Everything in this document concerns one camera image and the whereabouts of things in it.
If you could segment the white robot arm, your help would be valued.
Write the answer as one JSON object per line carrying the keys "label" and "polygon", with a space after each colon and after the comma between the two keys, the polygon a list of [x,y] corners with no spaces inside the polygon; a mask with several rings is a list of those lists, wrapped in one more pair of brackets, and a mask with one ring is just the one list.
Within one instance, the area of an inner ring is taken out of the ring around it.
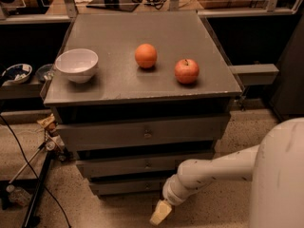
{"label": "white robot arm", "polygon": [[162,188],[150,223],[213,181],[249,181],[249,228],[304,228],[304,119],[276,125],[260,144],[213,160],[183,161]]}

